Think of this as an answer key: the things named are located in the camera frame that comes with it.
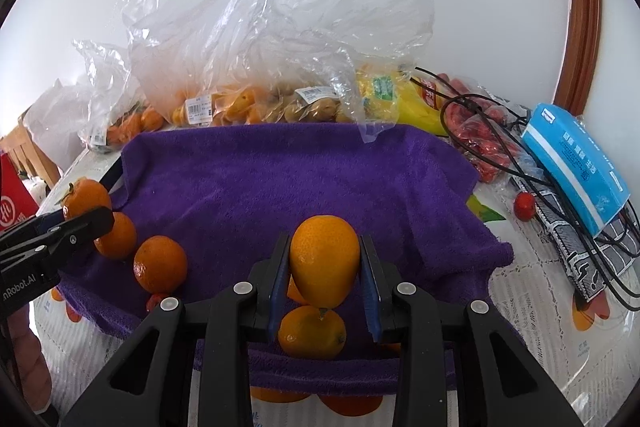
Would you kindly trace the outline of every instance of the screw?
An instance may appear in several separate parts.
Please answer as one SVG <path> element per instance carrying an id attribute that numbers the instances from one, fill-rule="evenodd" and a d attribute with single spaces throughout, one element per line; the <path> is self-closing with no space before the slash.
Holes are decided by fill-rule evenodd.
<path id="1" fill-rule="evenodd" d="M 234 292 L 238 295 L 246 295 L 253 289 L 254 286 L 250 282 L 239 282 L 234 286 Z"/>
<path id="2" fill-rule="evenodd" d="M 484 301 L 473 301 L 471 303 L 471 311 L 484 315 L 489 311 L 489 304 Z"/>
<path id="3" fill-rule="evenodd" d="M 162 299 L 160 307 L 166 312 L 175 310 L 178 307 L 178 299 L 176 299 L 175 297 L 167 297 L 166 299 Z"/>
<path id="4" fill-rule="evenodd" d="M 402 295 L 413 295 L 415 293 L 415 285 L 410 282 L 401 282 L 396 289 Z"/>

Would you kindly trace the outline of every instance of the red bag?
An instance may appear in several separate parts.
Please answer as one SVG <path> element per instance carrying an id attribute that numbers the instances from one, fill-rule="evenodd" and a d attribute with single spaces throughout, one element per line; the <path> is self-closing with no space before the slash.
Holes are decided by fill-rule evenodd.
<path id="1" fill-rule="evenodd" d="M 33 216 L 38 211 L 38 204 L 22 185 L 6 154 L 0 155 L 0 162 L 2 162 L 0 230 L 4 230 Z"/>

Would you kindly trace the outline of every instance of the blue package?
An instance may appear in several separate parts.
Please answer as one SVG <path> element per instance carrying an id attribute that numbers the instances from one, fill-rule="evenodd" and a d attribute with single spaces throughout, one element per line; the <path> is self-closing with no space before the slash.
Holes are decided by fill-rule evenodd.
<path id="1" fill-rule="evenodd" d="M 562 187 L 593 237 L 625 206 L 630 194 L 619 172 L 564 109 L 539 103 L 522 140 Z"/>

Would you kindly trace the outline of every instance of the wooden chair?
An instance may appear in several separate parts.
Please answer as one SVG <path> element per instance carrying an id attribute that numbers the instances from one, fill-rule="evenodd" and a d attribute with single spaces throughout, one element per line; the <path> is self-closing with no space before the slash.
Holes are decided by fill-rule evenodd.
<path id="1" fill-rule="evenodd" d="M 0 151 L 7 153 L 18 174 L 24 172 L 30 177 L 39 176 L 49 188 L 53 188 L 60 179 L 58 167 L 34 144 L 31 134 L 22 124 L 22 117 L 18 118 L 18 125 L 0 139 Z"/>

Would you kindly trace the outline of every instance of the purple towel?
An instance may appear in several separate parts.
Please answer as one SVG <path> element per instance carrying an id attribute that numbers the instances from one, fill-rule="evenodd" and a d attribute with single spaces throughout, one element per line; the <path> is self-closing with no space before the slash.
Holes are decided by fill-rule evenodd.
<path id="1" fill-rule="evenodd" d="M 334 214 L 370 233 L 379 256 L 437 299 L 488 298 L 492 270 L 511 262 L 465 201 L 476 170 L 430 134 L 398 125 L 364 144 L 349 124 L 270 124 L 142 134 L 122 153 L 125 186 L 113 197 L 141 243 L 167 235 L 189 258 L 186 302 L 244 280 L 281 231 Z M 74 258 L 61 290 L 80 314 L 125 337 L 145 317 L 148 294 L 132 260 L 95 251 Z M 398 359 L 367 332 L 356 284 L 337 309 L 347 342 L 331 362 L 250 346 L 251 383 L 319 394 L 392 394 Z"/>

